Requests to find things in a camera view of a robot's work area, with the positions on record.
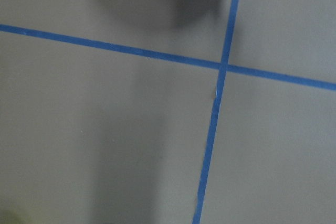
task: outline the floor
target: floor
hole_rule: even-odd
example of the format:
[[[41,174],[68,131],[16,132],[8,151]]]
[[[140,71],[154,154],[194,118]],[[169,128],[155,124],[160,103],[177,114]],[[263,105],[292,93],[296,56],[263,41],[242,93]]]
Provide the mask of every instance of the floor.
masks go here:
[[[336,0],[0,9],[0,220],[336,222]]]

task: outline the blue tape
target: blue tape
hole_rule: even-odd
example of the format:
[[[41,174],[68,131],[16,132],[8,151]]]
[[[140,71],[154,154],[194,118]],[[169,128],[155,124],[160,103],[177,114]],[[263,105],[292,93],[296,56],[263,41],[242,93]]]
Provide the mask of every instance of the blue tape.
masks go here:
[[[61,35],[61,34],[48,33],[46,31],[38,31],[38,30],[32,30],[32,29],[15,27],[15,26],[8,26],[8,25],[0,24],[0,31],[5,31],[8,33],[13,33],[13,34],[26,35],[26,36],[31,36],[31,37],[37,37],[37,38],[43,38],[43,39],[50,39],[50,40],[55,40],[55,41],[61,41],[61,42],[66,42],[66,43],[71,43],[71,44],[81,45],[81,46],[86,46],[86,47],[94,47],[94,48],[99,48],[99,49],[104,49],[104,50],[109,50],[109,51],[123,52],[126,54],[144,56],[144,57],[149,57],[153,59],[174,61],[174,62],[194,65],[194,66],[199,66],[199,67],[204,67],[204,68],[219,69],[219,66],[220,66],[219,62],[214,62],[214,61],[166,54],[163,52],[122,46],[122,45],[117,45],[117,44],[112,44],[112,43],[107,43],[107,42],[83,39],[83,38]]]
[[[208,175],[209,175],[212,150],[214,147],[219,109],[221,107],[221,100],[223,96],[226,71],[227,71],[227,66],[228,66],[228,61],[229,61],[229,54],[231,50],[232,37],[233,37],[237,10],[238,10],[238,2],[239,0],[231,0],[231,7],[230,7],[230,12],[229,12],[229,17],[228,17],[227,27],[226,27],[224,48],[223,48],[222,59],[221,59],[219,72],[218,72],[216,98],[213,103],[212,112],[211,112],[211,120],[210,120],[210,126],[208,130],[208,137],[206,140],[203,167],[201,171],[201,177],[200,177],[198,192],[197,192],[197,206],[196,206],[192,224],[199,224],[201,221],[205,189],[206,189],[206,184],[207,184]]]
[[[289,76],[287,74],[282,74],[282,73],[268,72],[268,71],[253,69],[253,68],[239,67],[235,65],[228,65],[227,71],[233,72],[233,73],[245,74],[248,76],[255,76],[255,77],[262,77],[262,78],[272,79],[272,80],[277,80],[277,81],[290,82],[290,83],[295,83],[299,85],[310,86],[310,87],[315,87],[315,88],[320,88],[320,89],[336,90],[336,83],[312,80],[312,79],[303,78],[303,77]]]

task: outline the gray surface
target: gray surface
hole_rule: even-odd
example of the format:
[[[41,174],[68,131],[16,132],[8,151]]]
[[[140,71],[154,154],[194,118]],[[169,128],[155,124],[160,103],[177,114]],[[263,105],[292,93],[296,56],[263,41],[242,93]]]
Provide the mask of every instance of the gray surface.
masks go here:
[[[230,73],[202,223],[335,223],[335,100]]]
[[[1,23],[220,61],[230,0],[0,0]]]
[[[6,33],[0,48],[0,207],[190,222],[216,71]]]
[[[229,4],[0,0],[0,23],[219,61]],[[230,63],[336,82],[335,6],[240,0]],[[0,215],[191,223],[216,77],[0,33]],[[335,92],[226,85],[202,223],[335,223]]]
[[[230,63],[336,82],[336,0],[240,0]]]

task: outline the painter's tape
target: painter's tape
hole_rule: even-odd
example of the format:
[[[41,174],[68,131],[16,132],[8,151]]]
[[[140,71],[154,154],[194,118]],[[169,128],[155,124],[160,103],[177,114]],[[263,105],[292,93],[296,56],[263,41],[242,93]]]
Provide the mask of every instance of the painter's tape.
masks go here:
[[[297,76],[290,76],[290,75],[282,74],[282,73],[274,73],[274,72],[269,72],[269,71],[253,69],[253,68],[239,67],[235,65],[228,65],[227,71],[233,72],[233,73],[245,74],[248,76],[255,76],[255,77],[262,77],[262,78],[272,79],[272,80],[277,80],[277,81],[290,82],[290,83],[295,83],[299,85],[310,86],[310,87],[315,87],[315,88],[320,88],[320,89],[336,90],[336,83],[318,81],[318,80],[297,77]]]
[[[202,59],[195,59],[195,58],[190,58],[186,56],[166,54],[164,52],[157,52],[157,51],[145,50],[141,48],[122,46],[122,45],[117,45],[117,44],[112,44],[112,43],[107,43],[107,42],[101,42],[97,40],[83,39],[83,38],[78,38],[78,37],[73,37],[73,36],[48,33],[46,31],[38,31],[38,30],[32,30],[32,29],[9,26],[9,25],[0,24],[0,31],[5,31],[8,33],[13,33],[13,34],[26,35],[26,36],[31,36],[31,37],[37,37],[37,38],[43,38],[43,39],[50,39],[50,40],[55,40],[55,41],[61,41],[61,42],[75,44],[75,45],[99,48],[99,49],[104,49],[104,50],[109,50],[109,51],[123,52],[126,54],[144,56],[144,57],[149,57],[153,59],[174,61],[178,63],[184,63],[184,64],[194,65],[194,66],[199,66],[199,67],[204,67],[204,68],[219,69],[219,65],[220,65],[219,62],[214,62],[214,61],[209,61],[209,60],[202,60]]]
[[[231,49],[231,44],[232,44],[233,32],[235,28],[235,22],[236,22],[237,10],[238,10],[238,2],[239,0],[231,0],[231,7],[230,7],[230,12],[229,12],[229,17],[228,17],[227,27],[226,27],[224,48],[223,48],[222,59],[220,61],[221,63],[220,63],[219,72],[218,72],[216,98],[213,103],[212,112],[211,112],[210,126],[208,130],[208,137],[206,140],[206,147],[205,147],[205,153],[204,153],[204,159],[203,159],[203,167],[201,171],[201,177],[200,177],[198,192],[197,192],[197,205],[196,205],[192,224],[200,224],[200,221],[201,221],[205,189],[206,189],[206,184],[208,181],[212,150],[214,147],[215,134],[216,134],[216,129],[217,129],[219,109],[221,107],[225,76],[226,76],[226,71],[227,71],[227,66],[228,66],[228,61],[229,61],[229,54],[230,54],[230,49]]]

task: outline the gray floor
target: gray floor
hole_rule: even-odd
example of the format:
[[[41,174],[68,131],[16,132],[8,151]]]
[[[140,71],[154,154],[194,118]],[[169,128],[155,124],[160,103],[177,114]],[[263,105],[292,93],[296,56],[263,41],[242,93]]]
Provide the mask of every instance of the gray floor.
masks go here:
[[[231,0],[0,0],[0,23],[219,62]],[[229,62],[336,83],[336,0],[240,0]],[[0,212],[191,223],[218,71],[0,33]],[[202,223],[335,223],[336,93],[228,73]]]

